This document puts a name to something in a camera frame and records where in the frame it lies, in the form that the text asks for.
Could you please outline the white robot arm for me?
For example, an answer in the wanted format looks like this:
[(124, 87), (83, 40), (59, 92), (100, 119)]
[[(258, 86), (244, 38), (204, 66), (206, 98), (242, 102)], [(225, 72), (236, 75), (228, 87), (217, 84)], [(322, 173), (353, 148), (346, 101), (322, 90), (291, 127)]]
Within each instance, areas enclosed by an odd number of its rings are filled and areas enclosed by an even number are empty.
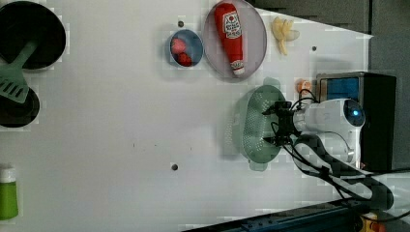
[(271, 124), (274, 135), (265, 140), (289, 153), (304, 174), (335, 188), (347, 207), (358, 202), (389, 214), (389, 221), (409, 219), (409, 170), (360, 168), (366, 115), (356, 101), (275, 101), (263, 114), (277, 117)]

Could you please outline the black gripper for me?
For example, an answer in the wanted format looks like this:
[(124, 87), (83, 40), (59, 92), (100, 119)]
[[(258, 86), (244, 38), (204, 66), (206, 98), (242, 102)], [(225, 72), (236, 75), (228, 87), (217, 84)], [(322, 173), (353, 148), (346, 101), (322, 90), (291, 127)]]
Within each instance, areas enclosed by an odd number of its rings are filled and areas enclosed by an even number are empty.
[(263, 137), (263, 140), (276, 146), (292, 144), (291, 136), (301, 135), (294, 126), (294, 113), (295, 111), (291, 109), (290, 101), (277, 101), (273, 106), (263, 111), (262, 114), (265, 116), (276, 114), (278, 117), (278, 129), (275, 132), (275, 136)]

